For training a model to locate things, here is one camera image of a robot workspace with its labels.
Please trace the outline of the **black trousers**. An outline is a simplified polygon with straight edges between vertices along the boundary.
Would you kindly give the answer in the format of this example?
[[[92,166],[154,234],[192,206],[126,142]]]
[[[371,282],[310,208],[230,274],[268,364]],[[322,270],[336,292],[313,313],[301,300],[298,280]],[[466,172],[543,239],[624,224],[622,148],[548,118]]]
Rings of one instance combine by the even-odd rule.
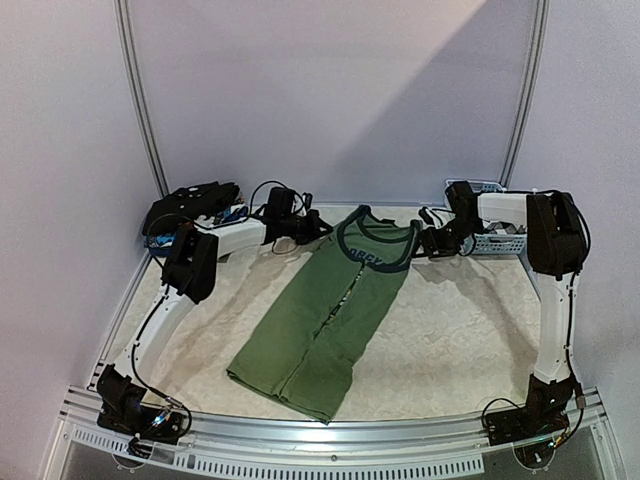
[[[144,236],[175,232],[181,223],[203,217],[221,223],[234,214],[233,207],[243,205],[240,187],[234,182],[181,187],[155,201],[144,220]]]

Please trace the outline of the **green cloth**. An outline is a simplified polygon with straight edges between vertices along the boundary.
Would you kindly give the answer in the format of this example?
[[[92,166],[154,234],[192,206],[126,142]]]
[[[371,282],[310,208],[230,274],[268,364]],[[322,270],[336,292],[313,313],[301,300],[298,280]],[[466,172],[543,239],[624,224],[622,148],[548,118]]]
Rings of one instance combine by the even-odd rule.
[[[241,386],[327,424],[411,266],[422,223],[360,205],[323,238],[226,369]]]

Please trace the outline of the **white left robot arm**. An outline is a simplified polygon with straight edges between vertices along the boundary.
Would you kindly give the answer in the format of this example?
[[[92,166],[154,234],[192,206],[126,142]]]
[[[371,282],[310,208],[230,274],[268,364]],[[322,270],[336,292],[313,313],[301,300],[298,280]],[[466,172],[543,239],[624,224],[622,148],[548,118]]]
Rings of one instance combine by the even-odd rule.
[[[312,208],[312,197],[279,181],[270,182],[265,205],[245,203],[234,182],[180,188],[150,208],[144,235],[172,234],[161,266],[161,286],[149,312],[115,360],[106,365],[96,390],[111,403],[111,419],[128,434],[148,426],[148,412],[131,397],[150,391],[147,379],[186,315],[213,292],[220,258],[248,247],[289,238],[309,244],[332,230]]]

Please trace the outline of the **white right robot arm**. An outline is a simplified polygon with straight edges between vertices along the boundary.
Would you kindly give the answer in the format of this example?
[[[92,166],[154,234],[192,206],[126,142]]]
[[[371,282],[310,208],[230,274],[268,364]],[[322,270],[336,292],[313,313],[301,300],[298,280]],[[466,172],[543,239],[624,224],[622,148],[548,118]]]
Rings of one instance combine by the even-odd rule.
[[[580,395],[572,341],[577,287],[590,253],[590,231],[572,195],[564,191],[476,192],[469,182],[455,181],[445,195],[451,218],[419,234],[416,258],[460,255],[467,239],[485,233],[486,222],[519,227],[526,234],[526,258],[540,301],[540,338],[528,393],[536,399],[518,412],[516,422],[524,435],[537,436],[554,422],[554,405]]]

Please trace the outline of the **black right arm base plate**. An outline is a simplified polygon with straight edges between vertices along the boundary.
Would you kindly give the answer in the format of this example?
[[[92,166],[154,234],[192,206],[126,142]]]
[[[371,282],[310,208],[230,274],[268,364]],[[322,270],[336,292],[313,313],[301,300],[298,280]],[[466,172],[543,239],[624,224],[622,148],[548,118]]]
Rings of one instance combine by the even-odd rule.
[[[496,402],[506,402],[511,409],[489,412],[489,407]],[[499,397],[491,400],[481,412],[482,428],[487,434],[491,446],[514,443],[526,439],[536,439],[550,435],[559,429],[559,437],[548,442],[549,449],[555,450],[566,444],[581,426],[584,410],[587,406],[584,395],[576,398],[579,417],[574,427],[571,427],[568,415],[564,410],[552,413],[543,420],[532,420],[527,415],[525,407],[519,407],[510,399]]]

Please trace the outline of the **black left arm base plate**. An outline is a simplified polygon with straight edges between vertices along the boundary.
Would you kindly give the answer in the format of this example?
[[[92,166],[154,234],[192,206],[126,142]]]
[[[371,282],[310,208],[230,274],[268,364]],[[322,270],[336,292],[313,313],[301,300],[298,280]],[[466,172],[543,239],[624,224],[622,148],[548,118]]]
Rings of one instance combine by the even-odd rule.
[[[165,406],[146,406],[143,399],[149,390],[121,375],[114,364],[102,371],[96,390],[102,405],[97,425],[116,433],[176,445],[190,431],[193,417],[188,408],[171,397]]]

